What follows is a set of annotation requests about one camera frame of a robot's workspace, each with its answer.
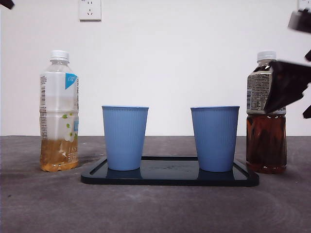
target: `amber liquid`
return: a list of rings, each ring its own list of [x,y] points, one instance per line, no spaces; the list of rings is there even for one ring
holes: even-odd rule
[[[43,171],[69,170],[78,165],[78,140],[41,141],[41,169]]]
[[[267,174],[286,169],[285,115],[247,117],[246,163],[253,171]]]

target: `wall socket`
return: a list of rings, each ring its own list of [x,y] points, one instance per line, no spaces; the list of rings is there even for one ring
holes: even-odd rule
[[[101,21],[102,0],[79,0],[80,21]]]
[[[298,9],[304,10],[306,8],[309,8],[309,11],[311,11],[311,0],[298,0]]]

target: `ribbed cup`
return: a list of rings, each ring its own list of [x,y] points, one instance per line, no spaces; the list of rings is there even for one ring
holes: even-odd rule
[[[199,167],[226,172],[233,166],[239,106],[191,108]]]
[[[108,167],[129,171],[140,167],[148,107],[102,106]]]

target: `bottle cap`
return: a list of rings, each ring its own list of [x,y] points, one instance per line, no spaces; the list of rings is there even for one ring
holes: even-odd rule
[[[69,62],[69,53],[61,50],[52,50],[51,60],[63,60]]]
[[[257,54],[257,61],[273,59],[276,60],[276,52],[275,51],[262,51]]]

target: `tray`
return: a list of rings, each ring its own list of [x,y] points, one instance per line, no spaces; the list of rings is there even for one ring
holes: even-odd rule
[[[100,159],[82,172],[81,182],[88,184],[256,186],[259,177],[245,165],[234,161],[231,171],[208,172],[199,168],[197,157],[142,156],[140,168],[115,171],[107,159]]]

